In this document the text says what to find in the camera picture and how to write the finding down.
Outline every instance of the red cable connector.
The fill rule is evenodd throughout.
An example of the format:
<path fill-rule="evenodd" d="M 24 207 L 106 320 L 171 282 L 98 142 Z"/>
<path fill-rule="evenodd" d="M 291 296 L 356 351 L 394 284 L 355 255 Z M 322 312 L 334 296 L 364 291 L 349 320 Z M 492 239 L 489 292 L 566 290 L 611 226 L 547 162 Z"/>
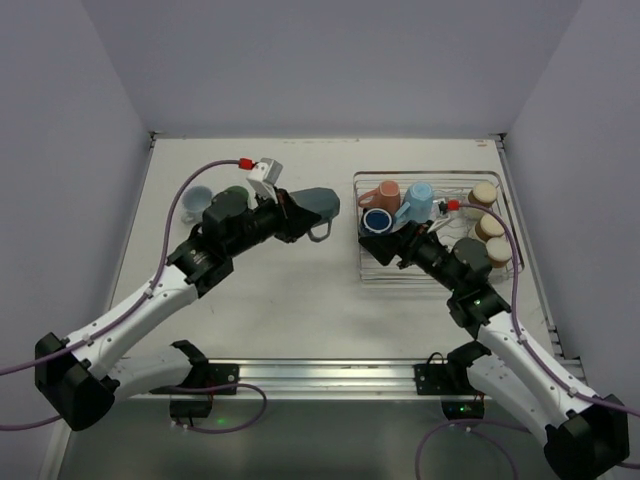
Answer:
<path fill-rule="evenodd" d="M 253 167 L 255 167 L 255 165 L 256 162 L 254 162 L 250 158 L 241 158 L 238 167 L 242 170 L 253 170 Z"/>
<path fill-rule="evenodd" d="M 460 200 L 449 200 L 447 202 L 447 210 L 448 211 L 460 210 Z"/>

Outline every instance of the white table surface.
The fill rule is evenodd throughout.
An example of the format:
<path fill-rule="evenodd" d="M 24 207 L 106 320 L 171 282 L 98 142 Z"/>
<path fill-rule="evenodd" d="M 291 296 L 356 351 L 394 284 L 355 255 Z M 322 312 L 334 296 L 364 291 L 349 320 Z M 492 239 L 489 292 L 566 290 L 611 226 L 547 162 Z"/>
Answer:
<path fill-rule="evenodd" d="M 494 142 L 415 139 L 160 139 L 137 210 L 114 302 L 154 272 L 170 201 L 184 179 L 212 160 L 270 157 L 284 165 L 278 185 L 293 191 L 333 188 L 341 213 L 331 238 L 285 245 L 270 239 L 234 260 L 235 271 L 205 297 L 174 314 L 131 354 L 188 339 L 212 358 L 425 358 L 471 340 L 442 295 L 419 289 L 371 289 L 358 274 L 353 174 L 360 170 L 492 170 L 505 181 Z M 246 172 L 219 167 L 195 184 L 219 192 Z M 507 186 L 507 195 L 511 199 Z M 170 252 L 189 233 L 177 212 Z M 547 324 L 525 257 L 520 321 L 548 350 Z M 510 282 L 497 290 L 509 300 Z"/>

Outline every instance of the light blue mug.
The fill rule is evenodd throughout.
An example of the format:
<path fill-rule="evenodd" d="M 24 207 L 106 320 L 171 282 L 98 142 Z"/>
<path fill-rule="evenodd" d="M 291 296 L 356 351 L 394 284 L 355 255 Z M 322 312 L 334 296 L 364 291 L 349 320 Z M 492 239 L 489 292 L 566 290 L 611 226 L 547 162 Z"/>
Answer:
<path fill-rule="evenodd" d="M 182 207 L 184 213 L 180 218 L 182 223 L 189 225 L 202 221 L 202 214 L 211 205 L 213 192 L 204 185 L 191 187 L 182 194 Z"/>
<path fill-rule="evenodd" d="M 431 217 L 432 209 L 433 187 L 428 183 L 416 182 L 404 195 L 404 202 L 395 214 L 396 224 L 407 223 L 410 220 L 424 223 Z"/>

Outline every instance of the blue mug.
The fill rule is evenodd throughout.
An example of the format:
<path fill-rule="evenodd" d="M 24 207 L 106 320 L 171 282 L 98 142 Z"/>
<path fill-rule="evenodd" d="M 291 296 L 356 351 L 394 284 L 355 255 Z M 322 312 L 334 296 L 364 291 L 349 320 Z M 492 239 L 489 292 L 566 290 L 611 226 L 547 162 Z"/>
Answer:
<path fill-rule="evenodd" d="M 393 217 L 382 208 L 365 210 L 360 219 L 360 234 L 364 236 L 384 235 L 391 232 Z"/>
<path fill-rule="evenodd" d="M 407 189 L 404 202 L 396 212 L 395 221 L 398 224 L 410 220 L 424 223 L 431 217 L 433 209 L 433 187 L 428 183 L 417 182 Z"/>

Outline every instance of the white wall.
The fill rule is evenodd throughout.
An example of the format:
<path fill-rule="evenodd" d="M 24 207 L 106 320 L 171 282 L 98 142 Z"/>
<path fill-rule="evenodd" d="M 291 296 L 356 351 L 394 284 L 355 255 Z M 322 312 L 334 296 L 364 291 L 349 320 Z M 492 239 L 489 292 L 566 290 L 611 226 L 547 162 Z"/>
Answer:
<path fill-rule="evenodd" d="M 0 365 L 104 308 L 148 136 L 82 5 L 0 3 Z M 0 423 L 52 409 L 33 371 L 2 381 Z M 0 478 L 38 474 L 50 427 L 0 433 Z"/>
<path fill-rule="evenodd" d="M 146 125 L 190 136 L 507 131 L 580 0 L 83 0 Z"/>
<path fill-rule="evenodd" d="M 563 344 L 599 392 L 636 408 L 639 92 L 640 2 L 585 0 L 507 136 Z M 640 425 L 630 424 L 640 460 Z"/>

